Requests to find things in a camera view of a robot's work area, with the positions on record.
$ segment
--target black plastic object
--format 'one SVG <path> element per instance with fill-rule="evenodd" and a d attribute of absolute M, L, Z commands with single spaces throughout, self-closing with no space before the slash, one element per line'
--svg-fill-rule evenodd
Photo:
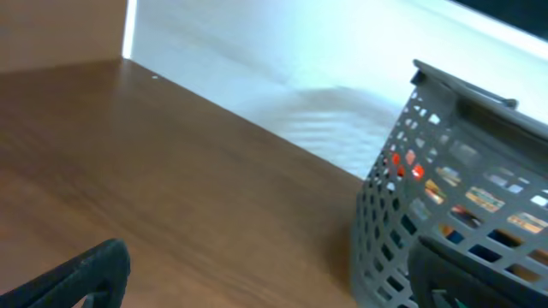
<path fill-rule="evenodd" d="M 107 240 L 55 269 L 0 296 L 0 307 L 119 308 L 129 276 L 122 240 Z"/>
<path fill-rule="evenodd" d="M 453 0 L 520 28 L 541 39 L 548 39 L 548 2 L 546 0 Z"/>
<path fill-rule="evenodd" d="M 548 307 L 548 296 L 427 237 L 409 252 L 409 280 L 420 308 Z"/>

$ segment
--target gray mesh basket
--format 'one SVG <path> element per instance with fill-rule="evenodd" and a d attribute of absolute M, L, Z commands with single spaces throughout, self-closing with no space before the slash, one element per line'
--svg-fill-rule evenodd
<path fill-rule="evenodd" d="M 363 307 L 417 307 L 407 256 L 438 238 L 548 290 L 548 127 L 415 61 L 416 89 L 358 194 L 353 293 Z"/>

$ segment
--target square hole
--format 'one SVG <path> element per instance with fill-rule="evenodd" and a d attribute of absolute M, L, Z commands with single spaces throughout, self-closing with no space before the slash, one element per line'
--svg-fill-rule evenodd
<path fill-rule="evenodd" d="M 513 275 L 516 275 L 518 277 L 520 277 L 521 279 L 523 279 L 524 281 L 529 281 L 529 282 L 535 282 L 537 280 L 540 279 L 540 275 L 533 272 L 532 270 L 524 267 L 524 266 L 521 266 L 519 264 L 512 264 L 510 265 L 506 271 L 508 271 L 509 273 L 513 274 Z"/>
<path fill-rule="evenodd" d="M 403 285 L 392 276 L 389 276 L 386 282 L 388 282 L 388 284 L 397 292 L 401 292 L 403 290 Z"/>
<path fill-rule="evenodd" d="M 415 232 L 417 232 L 417 228 L 415 225 L 411 222 L 409 217 L 407 215 L 402 216 L 402 226 L 409 232 L 409 234 L 413 235 Z"/>
<path fill-rule="evenodd" d="M 438 225 L 438 230 L 442 236 L 450 241 L 453 244 L 460 244 L 464 240 L 464 236 L 461 233 L 455 230 L 455 228 L 450 225 L 440 223 Z"/>
<path fill-rule="evenodd" d="M 434 148 L 431 148 L 426 154 L 426 160 L 427 162 L 432 163 L 437 156 L 438 156 L 438 151 Z"/>
<path fill-rule="evenodd" d="M 430 218 L 431 212 L 426 208 L 426 205 L 419 199 L 414 199 L 411 204 L 409 204 L 409 208 L 413 211 L 413 213 L 421 220 L 425 221 L 426 219 Z"/>
<path fill-rule="evenodd" d="M 417 144 L 419 148 L 422 148 L 425 145 L 425 141 L 421 138 L 415 138 L 414 143 Z"/>
<path fill-rule="evenodd" d="M 396 185 L 392 182 L 388 182 L 388 184 L 386 184 L 386 189 L 388 189 L 388 193 L 393 193 L 394 190 L 396 190 Z"/>
<path fill-rule="evenodd" d="M 436 173 L 438 173 L 438 175 L 441 176 L 442 179 L 444 179 L 453 187 L 456 187 L 457 185 L 461 183 L 459 172 L 454 170 L 451 167 L 445 166 L 442 168 L 436 168 Z"/>
<path fill-rule="evenodd" d="M 548 266 L 548 251 L 537 249 L 529 253 L 529 257 L 544 266 Z"/>
<path fill-rule="evenodd" d="M 510 187 L 507 188 L 507 190 L 511 193 L 521 193 L 521 191 L 523 190 L 523 187 L 516 184 L 512 184 L 510 185 Z"/>
<path fill-rule="evenodd" d="M 436 204 L 442 204 L 447 199 L 445 193 L 442 192 L 439 186 L 432 180 L 426 181 L 425 194 Z"/>
<path fill-rule="evenodd" d="M 544 228 L 548 227 L 548 222 L 545 222 L 542 219 L 526 212 L 515 213 L 514 215 L 508 217 L 508 222 L 533 234 L 537 234 Z"/>
<path fill-rule="evenodd" d="M 512 171 L 510 171 L 510 170 L 508 170 L 508 169 L 506 169 L 506 168 L 502 168 L 502 167 L 501 167 L 501 168 L 498 168 L 498 170 L 499 170 L 502 174 L 504 174 L 504 175 L 507 175 L 507 176 L 514 176 L 514 172 L 512 172 Z"/>
<path fill-rule="evenodd" d="M 532 197 L 531 201 L 536 205 L 542 206 L 543 208 L 545 208 L 548 204 L 548 199 L 539 195 Z"/>
<path fill-rule="evenodd" d="M 461 205 L 456 205 L 451 209 L 451 216 L 453 216 L 459 222 L 462 222 L 470 228 L 479 227 L 483 221 L 474 215 L 469 209 Z"/>
<path fill-rule="evenodd" d="M 386 212 L 384 213 L 384 216 L 383 216 L 383 224 L 384 224 L 385 226 L 388 226 L 388 222 L 389 222 L 389 219 L 388 219 L 388 211 L 386 211 Z"/>
<path fill-rule="evenodd" d="M 436 114 L 430 115 L 430 117 L 428 118 L 428 121 L 434 125 L 438 125 L 441 122 L 441 120 L 439 119 L 439 116 Z"/>
<path fill-rule="evenodd" d="M 369 270 L 364 270 L 363 271 L 363 276 L 364 278 L 366 278 L 366 280 L 368 281 L 373 281 L 373 276 L 371 275 L 371 272 Z"/>
<path fill-rule="evenodd" d="M 439 137 L 439 143 L 442 145 L 447 144 L 447 141 L 449 141 L 449 135 L 443 134 Z"/>
<path fill-rule="evenodd" d="M 377 258 L 373 258 L 373 266 L 379 273 L 384 270 L 384 266 L 380 263 L 380 261 L 378 261 Z"/>
<path fill-rule="evenodd" d="M 414 159 L 416 158 L 416 155 L 414 154 L 413 150 L 409 150 L 408 153 L 405 155 L 405 160 L 408 162 L 408 165 L 413 164 Z"/>
<path fill-rule="evenodd" d="M 397 167 L 397 179 L 401 181 L 404 175 L 405 175 L 405 168 L 403 167 L 403 165 L 399 165 Z"/>
<path fill-rule="evenodd" d="M 487 237 L 509 248 L 516 248 L 523 243 L 522 239 L 502 229 L 491 231 Z"/>
<path fill-rule="evenodd" d="M 400 234 L 398 234 L 398 232 L 396 232 L 396 230 L 392 230 L 390 232 L 390 238 L 398 248 L 403 248 L 402 237 L 400 236 Z"/>
<path fill-rule="evenodd" d="M 500 187 L 504 187 L 506 183 L 508 183 L 507 180 L 503 179 L 502 177 L 498 175 L 485 175 L 485 177 L 487 178 L 487 180 L 491 181 L 492 183 Z"/>
<path fill-rule="evenodd" d="M 502 257 L 500 254 L 482 245 L 473 246 L 468 251 L 489 263 L 497 262 Z"/>
<path fill-rule="evenodd" d="M 394 258 L 394 254 L 388 249 L 388 246 L 384 245 L 380 248 L 380 251 L 386 257 L 388 261 L 391 261 Z"/>
<path fill-rule="evenodd" d="M 398 153 L 392 153 L 392 163 L 397 166 L 400 164 L 400 161 L 401 161 L 401 158 L 400 158 L 400 154 Z"/>
<path fill-rule="evenodd" d="M 394 210 L 400 210 L 400 200 L 398 200 L 398 198 L 392 200 L 392 207 Z"/>
<path fill-rule="evenodd" d="M 476 164 L 480 159 L 480 154 L 473 147 L 461 141 L 453 143 L 450 147 L 450 153 L 467 166 Z"/>
<path fill-rule="evenodd" d="M 411 173 L 413 174 L 413 177 L 416 181 L 420 181 L 420 179 L 422 179 L 422 176 L 425 174 L 425 170 L 419 163 L 417 163 L 411 170 Z"/>
<path fill-rule="evenodd" d="M 466 192 L 466 198 L 480 207 L 490 211 L 491 213 L 500 210 L 504 206 L 504 201 L 495 197 L 490 192 L 487 192 L 485 189 L 479 187 L 471 187 Z"/>
<path fill-rule="evenodd" d="M 380 295 L 380 297 L 383 298 L 386 301 L 389 301 L 389 300 L 392 299 L 392 295 L 388 294 L 388 292 L 386 292 L 386 290 L 384 290 L 383 287 L 380 287 L 377 290 L 377 294 Z"/>

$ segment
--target red object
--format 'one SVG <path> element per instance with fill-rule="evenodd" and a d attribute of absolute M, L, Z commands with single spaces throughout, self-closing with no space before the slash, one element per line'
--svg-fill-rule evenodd
<path fill-rule="evenodd" d="M 402 165 L 398 166 L 397 168 L 397 176 L 404 176 L 405 175 L 405 169 Z"/>
<path fill-rule="evenodd" d="M 400 154 L 398 153 L 392 154 L 392 163 L 394 163 L 396 166 L 400 164 Z"/>
<path fill-rule="evenodd" d="M 418 163 L 413 167 L 413 176 L 418 181 L 422 179 L 422 176 L 425 174 L 424 168 Z"/>

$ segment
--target colorful item in basket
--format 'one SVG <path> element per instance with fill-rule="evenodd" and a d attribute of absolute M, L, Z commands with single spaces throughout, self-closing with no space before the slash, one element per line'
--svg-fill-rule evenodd
<path fill-rule="evenodd" d="M 477 228 L 482 223 L 476 215 L 472 214 L 468 209 L 460 205 L 456 205 L 451 209 L 451 215 L 470 228 Z"/>
<path fill-rule="evenodd" d="M 432 180 L 428 180 L 425 183 L 425 193 L 436 204 L 442 204 L 447 199 L 447 195 L 439 189 L 438 185 Z"/>
<path fill-rule="evenodd" d="M 495 198 L 495 196 L 487 192 L 485 189 L 477 187 L 470 188 L 466 193 L 466 197 L 491 213 L 496 212 L 504 206 L 504 202 L 502 200 Z"/>
<path fill-rule="evenodd" d="M 537 217 L 525 212 L 515 213 L 514 215 L 508 217 L 508 222 L 511 222 L 516 226 L 534 234 L 537 234 L 544 228 L 548 227 L 548 222 L 538 219 Z"/>

